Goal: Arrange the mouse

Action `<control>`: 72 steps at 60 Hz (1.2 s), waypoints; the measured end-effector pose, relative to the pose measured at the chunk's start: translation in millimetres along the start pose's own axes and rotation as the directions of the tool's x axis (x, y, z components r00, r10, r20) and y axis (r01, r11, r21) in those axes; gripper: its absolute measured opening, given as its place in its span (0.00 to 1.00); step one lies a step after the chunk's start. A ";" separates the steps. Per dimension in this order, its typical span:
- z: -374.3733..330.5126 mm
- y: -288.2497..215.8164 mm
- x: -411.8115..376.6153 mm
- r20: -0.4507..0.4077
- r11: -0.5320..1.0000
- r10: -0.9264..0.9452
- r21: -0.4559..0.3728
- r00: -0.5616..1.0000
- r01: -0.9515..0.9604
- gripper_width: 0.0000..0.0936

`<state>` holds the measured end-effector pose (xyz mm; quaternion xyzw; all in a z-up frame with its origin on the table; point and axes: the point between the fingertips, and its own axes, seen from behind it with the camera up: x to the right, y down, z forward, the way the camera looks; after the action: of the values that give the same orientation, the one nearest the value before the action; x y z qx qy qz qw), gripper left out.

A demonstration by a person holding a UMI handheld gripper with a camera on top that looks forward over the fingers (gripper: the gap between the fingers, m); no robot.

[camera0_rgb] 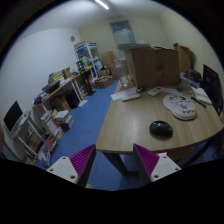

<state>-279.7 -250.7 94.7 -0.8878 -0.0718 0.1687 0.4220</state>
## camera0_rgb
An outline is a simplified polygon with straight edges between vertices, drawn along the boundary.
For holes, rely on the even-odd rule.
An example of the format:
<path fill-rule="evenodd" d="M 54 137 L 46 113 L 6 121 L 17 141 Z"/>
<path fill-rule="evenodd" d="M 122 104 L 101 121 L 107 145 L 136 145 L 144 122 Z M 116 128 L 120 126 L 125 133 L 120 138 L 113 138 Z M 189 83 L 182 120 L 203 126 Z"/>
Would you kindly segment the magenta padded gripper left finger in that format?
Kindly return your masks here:
<path fill-rule="evenodd" d="M 90 145 L 74 155 L 62 156 L 47 171 L 78 186 L 89 187 L 88 178 L 96 156 L 96 146 Z"/>

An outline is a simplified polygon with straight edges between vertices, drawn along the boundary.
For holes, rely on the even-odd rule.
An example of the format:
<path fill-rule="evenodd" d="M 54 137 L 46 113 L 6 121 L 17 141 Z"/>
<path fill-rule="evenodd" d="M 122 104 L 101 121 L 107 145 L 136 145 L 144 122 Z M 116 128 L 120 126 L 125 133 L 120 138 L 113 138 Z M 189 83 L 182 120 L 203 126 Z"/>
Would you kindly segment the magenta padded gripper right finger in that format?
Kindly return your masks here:
<path fill-rule="evenodd" d="M 137 144 L 133 145 L 133 155 L 144 185 L 181 170 L 167 155 L 159 156 Z"/>

